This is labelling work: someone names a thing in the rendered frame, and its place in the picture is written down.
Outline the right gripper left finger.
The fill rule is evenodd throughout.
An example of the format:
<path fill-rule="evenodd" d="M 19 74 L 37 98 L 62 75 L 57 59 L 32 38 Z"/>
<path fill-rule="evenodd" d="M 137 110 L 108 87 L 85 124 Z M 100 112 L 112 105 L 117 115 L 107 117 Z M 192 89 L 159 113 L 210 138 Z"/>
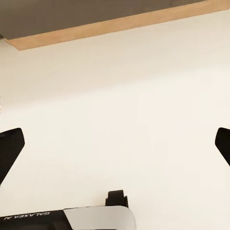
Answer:
<path fill-rule="evenodd" d="M 0 133 L 0 185 L 25 146 L 20 127 Z"/>

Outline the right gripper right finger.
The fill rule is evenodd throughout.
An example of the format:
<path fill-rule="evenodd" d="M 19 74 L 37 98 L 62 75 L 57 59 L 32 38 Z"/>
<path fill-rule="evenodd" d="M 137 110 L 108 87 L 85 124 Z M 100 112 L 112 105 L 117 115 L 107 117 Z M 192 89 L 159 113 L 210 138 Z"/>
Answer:
<path fill-rule="evenodd" d="M 215 145 L 230 166 L 230 129 L 219 127 Z"/>

